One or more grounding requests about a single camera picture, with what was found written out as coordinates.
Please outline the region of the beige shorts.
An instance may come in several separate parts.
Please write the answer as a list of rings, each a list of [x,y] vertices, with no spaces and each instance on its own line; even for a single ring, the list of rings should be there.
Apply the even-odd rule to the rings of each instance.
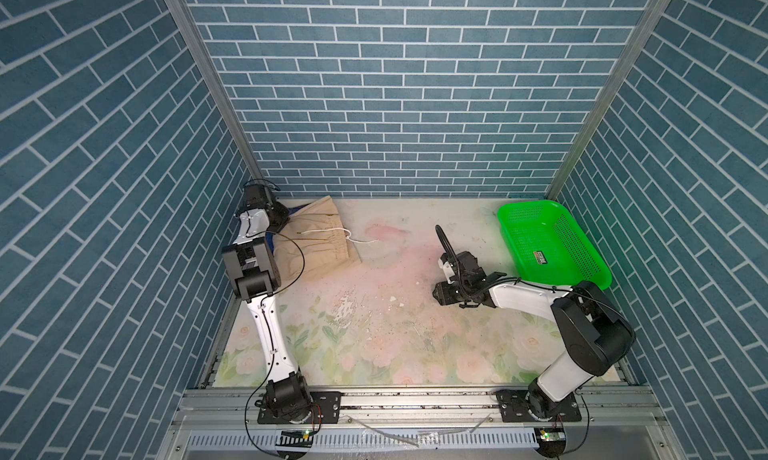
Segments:
[[[290,214],[288,224],[274,237],[274,257],[282,279],[280,290],[334,281],[361,270],[363,261],[348,236],[340,210],[330,196]]]

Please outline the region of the rainbow striped shorts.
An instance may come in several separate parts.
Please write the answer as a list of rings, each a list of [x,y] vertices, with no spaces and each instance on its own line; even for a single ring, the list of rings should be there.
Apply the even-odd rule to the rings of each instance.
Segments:
[[[275,251],[275,238],[276,238],[276,234],[274,232],[268,231],[268,232],[266,232],[266,234],[264,234],[264,238],[265,238],[265,243],[267,244],[267,246],[269,248],[269,251],[271,253],[273,253]]]

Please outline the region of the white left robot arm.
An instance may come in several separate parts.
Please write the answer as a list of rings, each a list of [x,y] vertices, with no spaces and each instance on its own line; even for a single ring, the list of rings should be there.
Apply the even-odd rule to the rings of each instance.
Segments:
[[[264,420],[299,423],[310,419],[313,399],[281,330],[278,293],[281,277],[269,240],[271,219],[264,208],[248,207],[237,214],[236,238],[222,248],[235,296],[244,301],[257,328],[267,373],[259,402]]]

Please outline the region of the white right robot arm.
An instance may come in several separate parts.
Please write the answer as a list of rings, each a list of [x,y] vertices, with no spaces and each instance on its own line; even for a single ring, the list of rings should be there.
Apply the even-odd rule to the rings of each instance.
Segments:
[[[574,402],[574,392],[606,373],[636,340],[629,321],[593,282],[575,286],[546,286],[517,277],[483,278],[468,287],[457,276],[437,283],[432,291],[443,305],[481,305],[518,310],[556,324],[565,352],[528,387],[526,414],[547,421]]]

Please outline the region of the green plastic basket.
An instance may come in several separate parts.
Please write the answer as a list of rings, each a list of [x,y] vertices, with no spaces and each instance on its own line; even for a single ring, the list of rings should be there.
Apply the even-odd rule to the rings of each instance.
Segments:
[[[590,281],[611,286],[612,274],[574,217],[551,200],[505,204],[498,209],[500,233],[522,279],[573,286]]]

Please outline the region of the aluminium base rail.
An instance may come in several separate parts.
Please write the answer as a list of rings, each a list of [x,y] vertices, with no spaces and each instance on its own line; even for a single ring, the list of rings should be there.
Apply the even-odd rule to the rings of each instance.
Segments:
[[[642,386],[582,388],[563,420],[538,421],[523,411],[511,386],[329,387],[341,393],[338,422],[311,436],[310,424],[263,425],[246,388],[189,390],[159,450],[162,459],[680,459],[684,452],[651,390]],[[308,440],[322,431],[531,428],[537,449],[373,453],[189,452],[191,434],[275,431]]]

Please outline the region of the aluminium left corner post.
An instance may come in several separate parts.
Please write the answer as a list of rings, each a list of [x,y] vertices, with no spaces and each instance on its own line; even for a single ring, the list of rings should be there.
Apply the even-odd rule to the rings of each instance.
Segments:
[[[196,22],[186,0],[163,0],[171,14],[184,42],[198,67],[202,80],[214,100],[214,104],[221,114],[229,133],[232,136],[235,147],[247,167],[249,180],[260,180],[263,174],[253,154],[251,145],[246,137],[241,122],[234,110],[234,106],[224,88],[223,82],[216,70],[216,66],[206,48]]]

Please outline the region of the aluminium corner post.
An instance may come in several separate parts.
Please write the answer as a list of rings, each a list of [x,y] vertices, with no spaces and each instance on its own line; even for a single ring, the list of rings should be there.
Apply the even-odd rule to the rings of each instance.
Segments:
[[[638,60],[645,44],[647,44],[671,1],[648,0],[648,4],[644,8],[637,26],[632,30],[607,78],[604,88],[600,90],[591,112],[586,115],[582,128],[574,137],[574,142],[571,144],[566,156],[564,156],[563,162],[550,186],[548,186],[545,194],[546,199],[556,200],[560,192],[562,192],[566,181],[590,144],[594,133],[606,116],[614,98],[616,98],[620,88],[622,88],[625,80],[627,80],[636,60]]]
[[[253,154],[251,145],[246,137],[241,122],[234,110],[234,106],[224,88],[223,82],[216,70],[216,66],[206,48],[196,22],[186,0],[163,0],[171,14],[184,42],[198,67],[202,80],[214,100],[214,104],[221,114],[229,133],[232,136],[235,147],[247,167],[249,180],[260,180],[263,174]]]

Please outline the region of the aluminium right corner post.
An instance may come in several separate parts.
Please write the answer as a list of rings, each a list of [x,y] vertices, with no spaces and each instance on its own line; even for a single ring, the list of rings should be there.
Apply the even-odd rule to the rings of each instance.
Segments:
[[[647,44],[671,1],[648,0],[648,4],[644,8],[637,26],[632,30],[607,78],[604,88],[600,90],[591,112],[586,115],[582,128],[574,137],[574,142],[571,144],[566,156],[564,156],[563,162],[550,186],[548,186],[545,194],[546,199],[556,200],[560,192],[562,192],[566,181],[590,144],[594,133],[606,116],[614,98],[616,98],[620,88],[622,88],[625,80],[627,80],[636,60],[638,60],[645,44]]]

